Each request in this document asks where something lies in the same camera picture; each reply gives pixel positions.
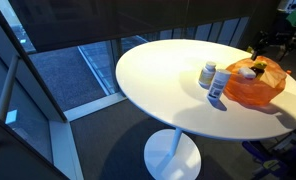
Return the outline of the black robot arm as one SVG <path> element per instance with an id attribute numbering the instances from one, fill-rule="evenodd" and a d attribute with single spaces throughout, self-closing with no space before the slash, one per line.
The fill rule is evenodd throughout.
<path id="1" fill-rule="evenodd" d="M 264 48 L 278 46 L 277 55 L 279 61 L 289 52 L 296 49 L 296 11 L 291 13 L 280 12 L 277 14 L 269 31 L 260 31 L 254 38 L 250 47 L 253 50 L 251 56 L 255 60 L 265 53 Z"/>

